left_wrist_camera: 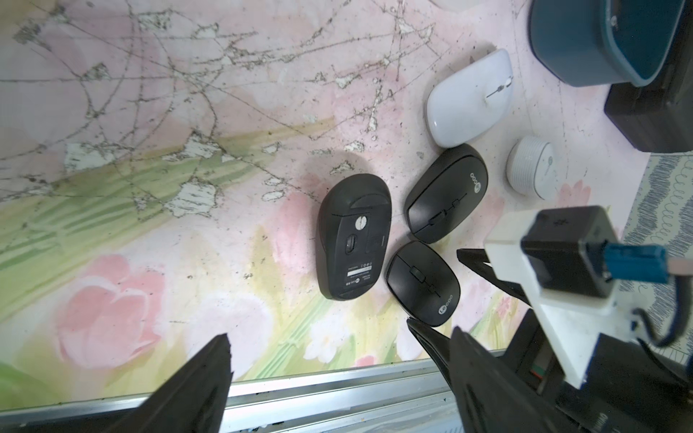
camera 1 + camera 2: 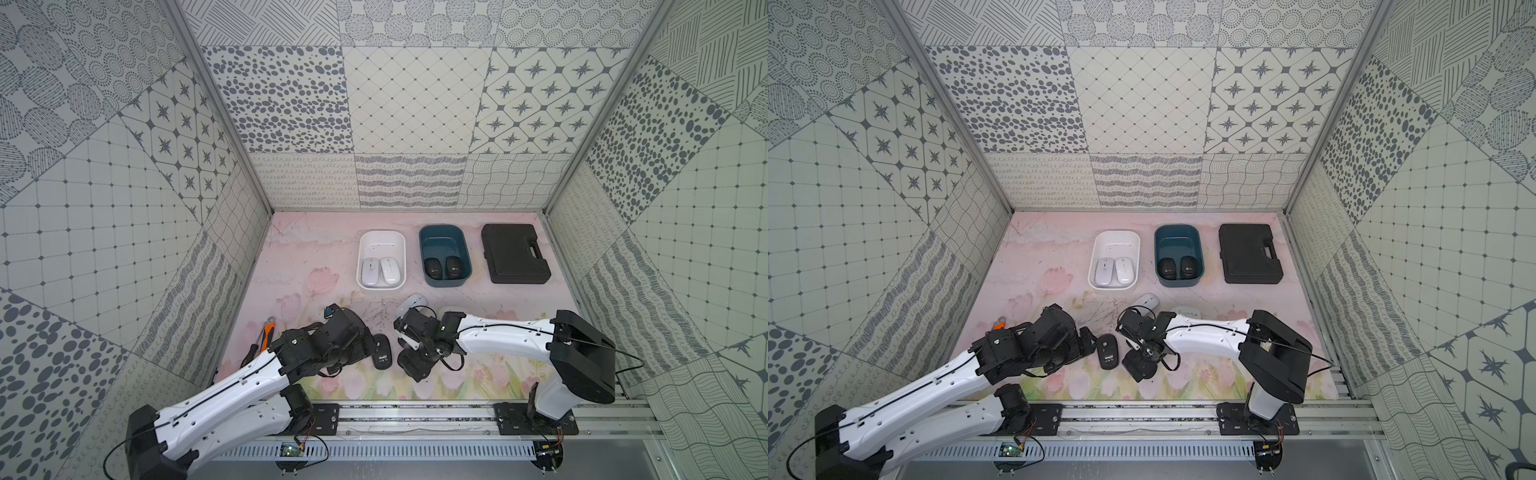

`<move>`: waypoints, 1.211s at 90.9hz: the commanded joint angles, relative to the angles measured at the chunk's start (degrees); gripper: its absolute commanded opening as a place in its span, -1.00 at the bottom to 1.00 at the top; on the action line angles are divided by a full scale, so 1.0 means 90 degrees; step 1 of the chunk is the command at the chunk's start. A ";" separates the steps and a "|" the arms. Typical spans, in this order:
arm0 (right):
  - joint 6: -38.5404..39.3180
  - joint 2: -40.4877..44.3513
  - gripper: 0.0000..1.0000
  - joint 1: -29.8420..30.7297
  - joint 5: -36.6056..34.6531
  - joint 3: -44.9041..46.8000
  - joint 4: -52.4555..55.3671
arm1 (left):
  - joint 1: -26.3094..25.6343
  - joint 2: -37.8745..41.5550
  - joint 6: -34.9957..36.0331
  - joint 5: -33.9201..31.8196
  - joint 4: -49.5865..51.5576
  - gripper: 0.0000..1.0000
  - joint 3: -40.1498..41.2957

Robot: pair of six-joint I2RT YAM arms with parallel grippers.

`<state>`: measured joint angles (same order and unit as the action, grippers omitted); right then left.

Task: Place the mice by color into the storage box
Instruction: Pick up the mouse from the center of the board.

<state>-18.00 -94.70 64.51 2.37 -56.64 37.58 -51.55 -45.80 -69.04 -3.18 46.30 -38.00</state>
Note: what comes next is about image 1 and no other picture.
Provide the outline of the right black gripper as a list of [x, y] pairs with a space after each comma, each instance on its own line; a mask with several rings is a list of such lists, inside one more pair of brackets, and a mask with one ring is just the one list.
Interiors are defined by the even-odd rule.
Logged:
[[[460, 248], [460, 263], [527, 306], [525, 269], [514, 259], [492, 259], [483, 248]], [[450, 338], [409, 318], [407, 327], [439, 368], [449, 388]], [[690, 432], [692, 382], [681, 364], [602, 335], [580, 387], [570, 385], [533, 310], [528, 310], [503, 356], [504, 363], [538, 396], [582, 431]]]

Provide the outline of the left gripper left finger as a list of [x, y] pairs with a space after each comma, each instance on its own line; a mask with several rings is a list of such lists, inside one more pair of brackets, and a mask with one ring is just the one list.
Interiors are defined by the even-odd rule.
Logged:
[[108, 431], [218, 432], [232, 378], [231, 345], [220, 334]]

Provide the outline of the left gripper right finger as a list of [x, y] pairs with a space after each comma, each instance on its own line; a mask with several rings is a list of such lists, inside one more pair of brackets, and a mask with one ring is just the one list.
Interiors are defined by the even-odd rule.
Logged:
[[460, 328], [450, 340], [450, 387], [465, 432], [561, 432], [563, 417]]

